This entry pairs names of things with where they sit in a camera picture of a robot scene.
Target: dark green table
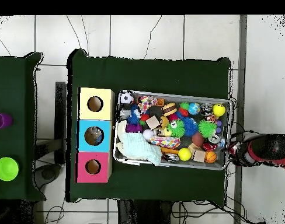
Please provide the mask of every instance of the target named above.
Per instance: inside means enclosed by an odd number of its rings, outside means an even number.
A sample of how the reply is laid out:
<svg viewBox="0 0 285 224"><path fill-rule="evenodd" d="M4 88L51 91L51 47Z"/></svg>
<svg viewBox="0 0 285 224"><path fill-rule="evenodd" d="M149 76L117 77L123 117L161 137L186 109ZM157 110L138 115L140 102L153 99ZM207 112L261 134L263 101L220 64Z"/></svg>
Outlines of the dark green table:
<svg viewBox="0 0 285 224"><path fill-rule="evenodd" d="M35 84L34 70L42 53L23 58L0 57L0 113L13 117L13 125L0 129L0 158L9 156L19 164L19 174L9 182L0 180L0 199L43 200L35 189L34 168Z"/></svg>
<svg viewBox="0 0 285 224"><path fill-rule="evenodd" d="M71 150L70 163L67 161L67 201L78 198L210 200L223 206L224 170L154 167L147 164L134 166L113 160L108 183L74 183L77 88L105 88L115 94L119 90L130 89L227 99L230 65L228 58L218 61L90 58L84 50L74 50L67 63L68 113L71 114L67 119L67 152Z"/></svg>

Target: brown ball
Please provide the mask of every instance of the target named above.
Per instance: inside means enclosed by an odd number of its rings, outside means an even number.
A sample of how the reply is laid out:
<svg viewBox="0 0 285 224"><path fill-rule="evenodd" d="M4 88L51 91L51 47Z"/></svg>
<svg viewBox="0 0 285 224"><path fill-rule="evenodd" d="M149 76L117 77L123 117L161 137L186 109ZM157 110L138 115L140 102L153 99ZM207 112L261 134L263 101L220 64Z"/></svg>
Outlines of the brown ball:
<svg viewBox="0 0 285 224"><path fill-rule="evenodd" d="M205 141L205 139L199 131L192 136L193 144L198 146L198 147L202 147L204 141Z"/></svg>

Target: lime green bowl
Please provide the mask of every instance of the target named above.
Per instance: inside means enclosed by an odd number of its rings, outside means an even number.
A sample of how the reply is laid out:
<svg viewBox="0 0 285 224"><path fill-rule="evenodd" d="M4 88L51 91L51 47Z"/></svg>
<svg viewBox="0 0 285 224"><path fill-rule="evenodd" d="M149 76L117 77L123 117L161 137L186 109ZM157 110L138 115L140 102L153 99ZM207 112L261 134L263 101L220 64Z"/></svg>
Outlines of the lime green bowl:
<svg viewBox="0 0 285 224"><path fill-rule="evenodd" d="M19 166L17 162L9 157L0 159L0 179L3 181L11 181L18 175Z"/></svg>

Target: box hole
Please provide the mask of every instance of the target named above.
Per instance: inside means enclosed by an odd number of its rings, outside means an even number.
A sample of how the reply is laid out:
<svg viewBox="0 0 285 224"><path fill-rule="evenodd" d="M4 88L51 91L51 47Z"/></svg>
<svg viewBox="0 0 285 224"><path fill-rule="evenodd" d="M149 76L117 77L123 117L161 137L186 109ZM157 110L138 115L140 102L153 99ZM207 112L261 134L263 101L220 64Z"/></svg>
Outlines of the box hole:
<svg viewBox="0 0 285 224"><path fill-rule="evenodd" d="M101 111L103 107L103 100L98 96L93 96L88 100L88 109L93 112Z"/></svg>
<svg viewBox="0 0 285 224"><path fill-rule="evenodd" d="M84 133L85 141L93 146L98 146L104 139L104 132L99 127L89 127Z"/></svg>
<svg viewBox="0 0 285 224"><path fill-rule="evenodd" d="M100 172L101 170L101 164L99 161L97 160L89 160L86 164L85 164L85 170L89 173L89 174L97 174Z"/></svg>

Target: green spiky ball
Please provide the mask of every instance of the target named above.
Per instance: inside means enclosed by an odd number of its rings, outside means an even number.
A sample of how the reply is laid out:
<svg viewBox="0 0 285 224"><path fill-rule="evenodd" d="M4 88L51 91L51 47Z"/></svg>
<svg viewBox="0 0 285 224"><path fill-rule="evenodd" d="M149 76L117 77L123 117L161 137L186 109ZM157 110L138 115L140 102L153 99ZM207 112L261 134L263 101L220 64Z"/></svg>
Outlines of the green spiky ball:
<svg viewBox="0 0 285 224"><path fill-rule="evenodd" d="M213 135L214 131L216 130L217 125L213 122L207 122L205 120L201 120L199 122L199 132L205 138L209 138Z"/></svg>
<svg viewBox="0 0 285 224"><path fill-rule="evenodd" d="M180 107L183 108L183 109L185 109L185 110L188 110L188 108L189 108L189 103L188 103L188 102L182 102L182 103L180 104Z"/></svg>
<svg viewBox="0 0 285 224"><path fill-rule="evenodd" d="M172 128L171 124L168 123L168 130L172 131L172 137L181 138L184 136L184 122L182 120L176 120L177 128Z"/></svg>

